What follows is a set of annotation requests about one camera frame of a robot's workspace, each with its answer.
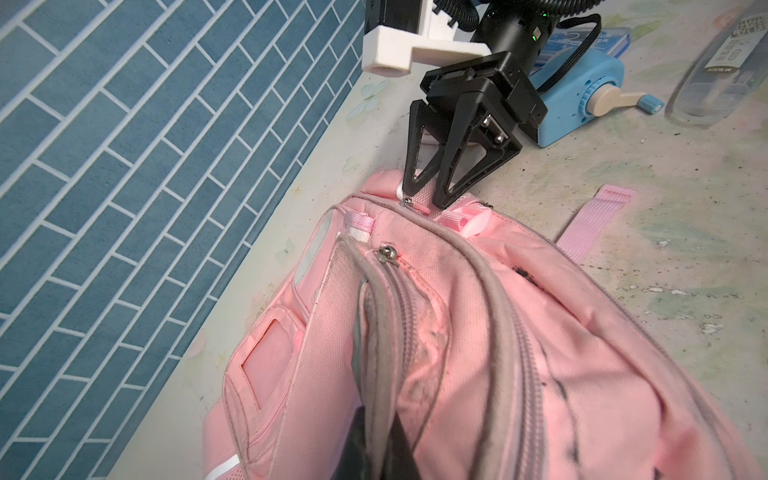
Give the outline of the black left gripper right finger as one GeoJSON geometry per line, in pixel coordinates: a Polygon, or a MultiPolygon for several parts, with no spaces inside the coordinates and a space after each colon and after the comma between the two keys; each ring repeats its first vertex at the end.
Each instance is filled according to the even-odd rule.
{"type": "Polygon", "coordinates": [[[389,435],[389,480],[420,480],[404,427],[395,415],[389,435]]]}

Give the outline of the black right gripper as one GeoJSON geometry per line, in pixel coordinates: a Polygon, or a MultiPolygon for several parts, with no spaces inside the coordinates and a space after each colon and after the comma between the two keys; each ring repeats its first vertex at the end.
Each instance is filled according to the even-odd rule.
{"type": "Polygon", "coordinates": [[[403,192],[436,180],[432,197],[445,209],[516,156],[518,133],[535,133],[547,107],[510,52],[428,71],[424,100],[409,109],[403,192]]]}

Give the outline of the pink student backpack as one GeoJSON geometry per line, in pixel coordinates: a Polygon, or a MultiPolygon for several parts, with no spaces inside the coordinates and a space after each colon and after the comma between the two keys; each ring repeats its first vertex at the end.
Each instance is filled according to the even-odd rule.
{"type": "Polygon", "coordinates": [[[331,479],[365,408],[369,479],[400,417],[421,479],[760,479],[710,396],[581,268],[633,191],[556,242],[395,170],[329,208],[235,349],[207,479],[331,479]]]}

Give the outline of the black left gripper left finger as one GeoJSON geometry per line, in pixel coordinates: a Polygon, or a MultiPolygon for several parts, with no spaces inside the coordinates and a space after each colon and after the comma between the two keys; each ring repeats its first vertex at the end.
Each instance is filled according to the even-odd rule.
{"type": "Polygon", "coordinates": [[[369,460],[365,439],[365,408],[363,406],[355,411],[339,462],[331,479],[369,479],[369,460]]]}

